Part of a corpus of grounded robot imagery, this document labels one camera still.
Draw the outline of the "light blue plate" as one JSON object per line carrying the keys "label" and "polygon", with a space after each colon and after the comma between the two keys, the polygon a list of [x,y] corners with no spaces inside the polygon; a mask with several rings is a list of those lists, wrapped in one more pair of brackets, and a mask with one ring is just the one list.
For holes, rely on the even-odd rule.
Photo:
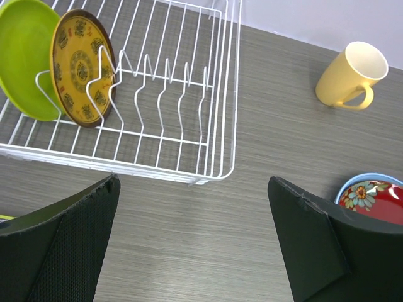
{"label": "light blue plate", "polygon": [[363,181],[389,182],[389,183],[392,183],[392,184],[395,184],[398,186],[402,186],[402,181],[400,179],[396,179],[396,178],[394,178],[392,176],[388,176],[386,174],[375,173],[375,172],[358,174],[356,176],[353,176],[347,182],[344,183],[344,185],[341,187],[338,194],[336,195],[334,202],[336,204],[338,204],[341,196],[343,195],[345,190],[347,190],[347,188],[349,188],[350,186],[352,186],[358,182],[363,182]]}

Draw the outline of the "red floral plate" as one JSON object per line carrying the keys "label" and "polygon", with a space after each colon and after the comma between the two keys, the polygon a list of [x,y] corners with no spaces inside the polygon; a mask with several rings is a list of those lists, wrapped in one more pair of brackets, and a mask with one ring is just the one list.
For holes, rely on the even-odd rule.
{"label": "red floral plate", "polygon": [[402,225],[402,186],[386,181],[361,181],[347,187],[337,204],[378,220]]}

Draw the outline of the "brown yellow plate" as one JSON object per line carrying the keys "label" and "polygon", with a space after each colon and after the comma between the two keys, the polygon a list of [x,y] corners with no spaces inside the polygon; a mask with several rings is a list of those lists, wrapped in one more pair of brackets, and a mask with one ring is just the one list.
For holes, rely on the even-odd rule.
{"label": "brown yellow plate", "polygon": [[115,54],[101,22],[90,12],[73,9],[54,30],[50,73],[59,102],[67,116],[86,128],[107,118],[116,88]]}

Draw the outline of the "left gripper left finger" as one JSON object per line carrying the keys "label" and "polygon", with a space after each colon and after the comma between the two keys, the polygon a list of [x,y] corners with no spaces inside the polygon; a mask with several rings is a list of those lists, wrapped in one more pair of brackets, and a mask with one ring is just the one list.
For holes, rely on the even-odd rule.
{"label": "left gripper left finger", "polygon": [[111,174],[68,198],[1,220],[1,301],[92,301],[120,188]]}

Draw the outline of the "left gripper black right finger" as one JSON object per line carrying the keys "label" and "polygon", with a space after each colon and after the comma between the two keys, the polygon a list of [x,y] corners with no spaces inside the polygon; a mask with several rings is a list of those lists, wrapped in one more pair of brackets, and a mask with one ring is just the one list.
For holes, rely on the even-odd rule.
{"label": "left gripper black right finger", "polygon": [[294,301],[402,301],[402,226],[281,177],[268,199]]}

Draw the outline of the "green plate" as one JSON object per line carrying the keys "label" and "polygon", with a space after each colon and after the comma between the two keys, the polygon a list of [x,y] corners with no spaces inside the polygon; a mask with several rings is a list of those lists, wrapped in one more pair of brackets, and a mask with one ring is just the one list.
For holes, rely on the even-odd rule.
{"label": "green plate", "polygon": [[6,1],[1,7],[1,88],[22,113],[40,121],[63,112],[49,73],[59,20],[42,1]]}

